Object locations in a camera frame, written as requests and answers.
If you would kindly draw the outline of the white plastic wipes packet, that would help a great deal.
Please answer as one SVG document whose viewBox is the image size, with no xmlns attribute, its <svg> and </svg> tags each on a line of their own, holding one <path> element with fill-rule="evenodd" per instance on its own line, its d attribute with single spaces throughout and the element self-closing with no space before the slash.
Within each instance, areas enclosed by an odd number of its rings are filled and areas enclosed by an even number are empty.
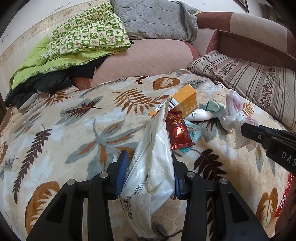
<svg viewBox="0 0 296 241">
<path fill-rule="evenodd" d="M 157 238 L 152 215 L 175 193 L 171 144 L 166 129 L 169 101 L 146 125 L 120 195 L 125 215 L 139 237 Z"/>
</svg>

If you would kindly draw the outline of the green checkered quilt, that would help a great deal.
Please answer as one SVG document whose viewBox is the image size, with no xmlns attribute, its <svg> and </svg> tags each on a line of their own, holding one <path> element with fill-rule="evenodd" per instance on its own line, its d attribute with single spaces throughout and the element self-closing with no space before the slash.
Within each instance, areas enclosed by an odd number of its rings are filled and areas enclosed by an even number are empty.
<svg viewBox="0 0 296 241">
<path fill-rule="evenodd" d="M 85 65 L 129 47 L 127 32 L 112 4 L 101 3 L 71 17 L 38 42 L 10 78 L 10 87 L 15 89 L 33 76 Z"/>
</svg>

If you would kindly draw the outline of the white pink tissue bag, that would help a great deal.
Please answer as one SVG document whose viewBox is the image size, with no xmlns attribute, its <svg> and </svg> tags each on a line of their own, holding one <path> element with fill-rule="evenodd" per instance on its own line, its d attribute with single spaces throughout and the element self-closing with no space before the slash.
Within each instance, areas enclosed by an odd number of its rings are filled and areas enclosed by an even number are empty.
<svg viewBox="0 0 296 241">
<path fill-rule="evenodd" d="M 246 117 L 242 111 L 243 102 L 241 96 L 231 90 L 226 96 L 226 113 L 222 116 L 221 125 L 228 132 L 234 131 L 235 149 L 246 147 L 250 152 L 256 147 L 255 141 L 246 138 L 241 133 L 244 123 L 259 126 L 258 122 L 251 117 Z"/>
</svg>

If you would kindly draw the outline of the red foil snack packet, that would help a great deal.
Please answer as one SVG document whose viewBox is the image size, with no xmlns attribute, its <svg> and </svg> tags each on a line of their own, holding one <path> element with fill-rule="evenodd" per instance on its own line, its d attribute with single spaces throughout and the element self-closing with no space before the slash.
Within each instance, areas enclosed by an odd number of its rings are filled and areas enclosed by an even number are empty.
<svg viewBox="0 0 296 241">
<path fill-rule="evenodd" d="M 166 130 L 169 134 L 171 149 L 183 149 L 195 145 L 192 141 L 181 111 L 168 111 Z"/>
</svg>

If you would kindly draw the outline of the white spray bottle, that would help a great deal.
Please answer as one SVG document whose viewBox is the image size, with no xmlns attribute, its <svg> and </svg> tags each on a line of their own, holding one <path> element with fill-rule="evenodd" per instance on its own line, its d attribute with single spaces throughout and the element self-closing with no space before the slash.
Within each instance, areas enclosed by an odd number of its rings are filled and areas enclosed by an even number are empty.
<svg viewBox="0 0 296 241">
<path fill-rule="evenodd" d="M 216 114 L 204 109 L 196 109 L 185 117 L 188 121 L 207 121 L 216 118 Z"/>
</svg>

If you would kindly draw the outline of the grey quilted pillow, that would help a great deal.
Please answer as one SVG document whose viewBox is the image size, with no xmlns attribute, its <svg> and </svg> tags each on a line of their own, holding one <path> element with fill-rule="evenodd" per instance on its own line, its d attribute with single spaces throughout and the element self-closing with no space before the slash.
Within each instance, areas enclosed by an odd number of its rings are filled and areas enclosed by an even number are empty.
<svg viewBox="0 0 296 241">
<path fill-rule="evenodd" d="M 197 9 L 181 1 L 111 1 L 130 39 L 173 39 L 195 42 Z"/>
</svg>

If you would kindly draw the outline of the teal cartoon wipes pouch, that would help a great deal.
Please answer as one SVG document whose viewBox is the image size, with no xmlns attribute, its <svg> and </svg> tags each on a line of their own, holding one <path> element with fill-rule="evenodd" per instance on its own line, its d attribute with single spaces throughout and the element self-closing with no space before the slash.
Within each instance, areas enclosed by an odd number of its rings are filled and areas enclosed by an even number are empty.
<svg viewBox="0 0 296 241">
<path fill-rule="evenodd" d="M 196 144 L 202 135 L 203 128 L 199 125 L 196 125 L 195 123 L 188 121 L 188 120 L 185 120 L 185 125 L 187 127 L 187 130 L 189 132 L 189 136 L 190 136 L 192 142 L 194 144 Z M 174 150 L 174 152 L 176 154 L 178 154 L 179 156 L 184 156 L 185 154 L 187 154 L 189 152 L 189 150 L 192 149 L 192 147 L 193 146 L 185 147 L 182 149 L 176 149 L 176 150 Z"/>
</svg>

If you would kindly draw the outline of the framed picture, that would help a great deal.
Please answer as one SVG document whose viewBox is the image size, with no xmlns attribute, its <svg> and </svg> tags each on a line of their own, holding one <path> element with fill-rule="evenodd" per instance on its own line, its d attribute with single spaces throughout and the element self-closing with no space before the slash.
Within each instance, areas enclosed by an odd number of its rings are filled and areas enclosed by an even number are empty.
<svg viewBox="0 0 296 241">
<path fill-rule="evenodd" d="M 233 0 L 237 3 L 246 13 L 249 13 L 247 0 Z"/>
</svg>

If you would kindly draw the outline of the pink quilted bolster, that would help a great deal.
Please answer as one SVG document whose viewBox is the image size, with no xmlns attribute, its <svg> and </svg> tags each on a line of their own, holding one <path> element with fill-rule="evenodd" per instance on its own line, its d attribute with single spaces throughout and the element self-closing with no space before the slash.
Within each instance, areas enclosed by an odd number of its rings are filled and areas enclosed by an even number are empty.
<svg viewBox="0 0 296 241">
<path fill-rule="evenodd" d="M 188 42 L 171 39 L 134 40 L 126 51 L 107 56 L 90 77 L 75 77 L 79 90 L 113 80 L 166 74 L 186 69 L 200 57 L 197 49 Z"/>
</svg>

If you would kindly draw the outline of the brown patchwork headboard cushion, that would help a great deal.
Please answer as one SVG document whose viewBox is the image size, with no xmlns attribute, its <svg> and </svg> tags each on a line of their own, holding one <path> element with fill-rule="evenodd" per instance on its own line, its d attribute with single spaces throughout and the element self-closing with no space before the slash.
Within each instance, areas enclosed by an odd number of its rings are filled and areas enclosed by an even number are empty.
<svg viewBox="0 0 296 241">
<path fill-rule="evenodd" d="M 286 27 L 258 16 L 230 12 L 196 15 L 193 46 L 204 56 L 211 51 L 262 65 L 295 70 L 295 37 Z"/>
</svg>

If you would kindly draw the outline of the orange medicine box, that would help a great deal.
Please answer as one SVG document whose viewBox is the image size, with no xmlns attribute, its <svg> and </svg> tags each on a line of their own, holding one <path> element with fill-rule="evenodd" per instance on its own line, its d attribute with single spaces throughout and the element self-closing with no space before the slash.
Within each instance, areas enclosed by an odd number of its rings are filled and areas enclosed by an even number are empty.
<svg viewBox="0 0 296 241">
<path fill-rule="evenodd" d="M 157 114 L 161 107 L 166 103 L 168 104 L 168 110 L 180 111 L 183 117 L 188 116 L 198 108 L 197 92 L 190 84 L 187 84 L 173 96 L 170 96 L 168 100 L 169 102 L 165 101 L 164 103 L 157 106 L 153 111 L 151 111 L 149 116 L 152 117 Z"/>
</svg>

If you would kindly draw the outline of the black garment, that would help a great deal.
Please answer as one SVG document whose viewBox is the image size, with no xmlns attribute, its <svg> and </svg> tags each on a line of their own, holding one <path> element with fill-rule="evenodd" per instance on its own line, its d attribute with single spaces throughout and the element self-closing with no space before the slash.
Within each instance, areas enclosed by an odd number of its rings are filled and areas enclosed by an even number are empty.
<svg viewBox="0 0 296 241">
<path fill-rule="evenodd" d="M 6 99 L 5 107 L 16 106 L 20 108 L 33 94 L 38 91 L 49 95 L 57 91 L 74 85 L 74 78 L 92 78 L 95 69 L 98 68 L 105 60 L 106 56 L 92 60 L 85 65 L 72 66 L 65 70 L 53 71 L 46 74 L 38 74 L 30 77 L 25 82 L 19 84 L 16 88 L 10 89 Z"/>
</svg>

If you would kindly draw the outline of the red plastic mesh basket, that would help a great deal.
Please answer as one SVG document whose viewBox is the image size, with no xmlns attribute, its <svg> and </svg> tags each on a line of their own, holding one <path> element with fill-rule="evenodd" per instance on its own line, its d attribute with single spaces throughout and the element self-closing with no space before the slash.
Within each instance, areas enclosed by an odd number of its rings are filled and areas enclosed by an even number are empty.
<svg viewBox="0 0 296 241">
<path fill-rule="evenodd" d="M 282 199 L 280 201 L 280 204 L 279 204 L 279 207 L 278 207 L 278 209 L 276 211 L 275 217 L 279 217 L 281 212 L 282 212 L 282 209 L 283 209 L 283 207 L 285 205 L 285 202 L 287 200 L 287 196 L 288 196 L 288 194 L 290 192 L 290 186 L 292 184 L 293 177 L 294 177 L 293 174 L 289 173 L 287 185 L 285 187 L 285 192 L 284 192 L 283 197 L 282 197 Z"/>
</svg>

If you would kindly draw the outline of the striped floral pillow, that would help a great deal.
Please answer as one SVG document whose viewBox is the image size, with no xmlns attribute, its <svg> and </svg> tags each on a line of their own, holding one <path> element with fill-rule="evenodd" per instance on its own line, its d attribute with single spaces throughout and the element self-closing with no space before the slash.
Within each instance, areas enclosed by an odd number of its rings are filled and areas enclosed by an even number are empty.
<svg viewBox="0 0 296 241">
<path fill-rule="evenodd" d="M 220 81 L 295 132 L 295 71 L 265 66 L 212 51 L 189 70 Z"/>
</svg>

